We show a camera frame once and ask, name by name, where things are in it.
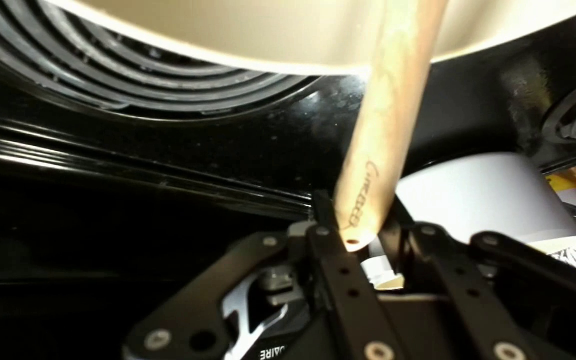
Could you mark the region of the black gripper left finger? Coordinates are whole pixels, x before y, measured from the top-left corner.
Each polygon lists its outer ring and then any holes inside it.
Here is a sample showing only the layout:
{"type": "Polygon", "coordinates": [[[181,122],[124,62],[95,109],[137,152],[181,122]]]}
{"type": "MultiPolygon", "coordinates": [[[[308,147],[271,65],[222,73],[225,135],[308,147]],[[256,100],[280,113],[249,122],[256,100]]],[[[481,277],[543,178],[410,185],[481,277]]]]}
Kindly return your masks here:
{"type": "Polygon", "coordinates": [[[249,234],[128,332],[124,360],[369,360],[396,354],[331,200],[313,220],[249,234]]]}

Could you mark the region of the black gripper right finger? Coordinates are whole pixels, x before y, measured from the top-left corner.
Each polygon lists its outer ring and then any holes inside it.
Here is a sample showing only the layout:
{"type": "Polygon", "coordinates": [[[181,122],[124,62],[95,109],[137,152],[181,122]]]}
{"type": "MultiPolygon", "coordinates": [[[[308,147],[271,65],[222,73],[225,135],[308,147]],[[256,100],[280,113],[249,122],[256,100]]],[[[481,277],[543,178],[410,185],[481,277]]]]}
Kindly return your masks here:
{"type": "Polygon", "coordinates": [[[401,360],[576,360],[576,268],[500,234],[456,242],[396,203],[381,227],[404,285],[379,299],[401,360]]]}

